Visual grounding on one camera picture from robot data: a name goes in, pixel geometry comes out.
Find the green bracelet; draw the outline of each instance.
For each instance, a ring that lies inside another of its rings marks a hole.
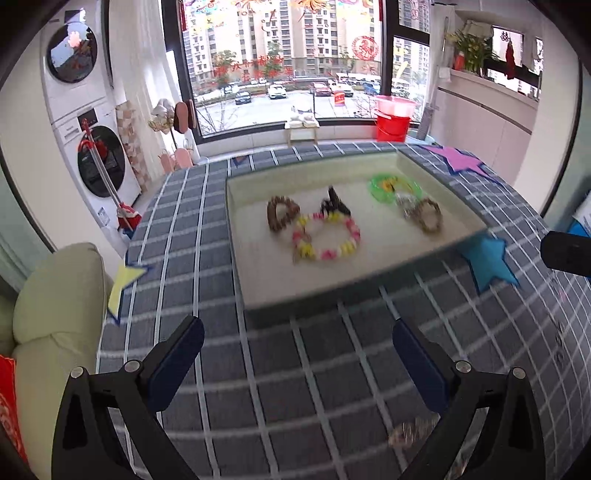
[[[376,175],[369,181],[368,188],[371,195],[381,203],[392,203],[396,193],[410,193],[419,200],[423,196],[421,187],[402,175]]]

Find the screw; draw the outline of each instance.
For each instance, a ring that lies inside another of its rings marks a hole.
[[[456,370],[463,374],[467,374],[472,370],[472,366],[468,362],[460,360],[459,362],[456,362]]]
[[[129,373],[137,372],[139,370],[140,363],[137,360],[130,360],[124,366],[125,371]]]
[[[81,377],[82,374],[84,373],[84,369],[82,367],[75,367],[71,372],[70,372],[70,376],[72,378],[78,378]]]
[[[513,369],[513,375],[515,378],[519,378],[520,380],[523,380],[525,378],[525,370],[523,370],[520,367],[516,367]]]

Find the red car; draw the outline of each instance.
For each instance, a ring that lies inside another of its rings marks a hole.
[[[328,85],[324,83],[313,83],[312,87],[310,87],[310,93],[313,93],[314,91],[316,91],[317,97],[329,97],[332,95]]]

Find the brown slipper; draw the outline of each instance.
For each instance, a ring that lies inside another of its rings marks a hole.
[[[189,109],[189,128],[192,130],[197,127],[197,118],[195,117],[195,105],[192,100],[185,100]]]
[[[189,129],[189,109],[184,102],[179,102],[174,107],[173,127],[180,134],[185,133]]]

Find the pink star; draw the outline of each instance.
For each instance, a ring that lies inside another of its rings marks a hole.
[[[452,147],[423,147],[425,150],[429,150],[429,152],[435,153],[443,157],[445,163],[449,168],[449,173],[452,175],[457,175],[463,171],[473,171],[474,173],[489,179],[495,183],[499,183],[495,179],[493,179],[488,173],[484,172],[481,168],[484,165],[480,159],[476,157],[472,157],[470,155],[464,155],[459,150],[452,148]]]

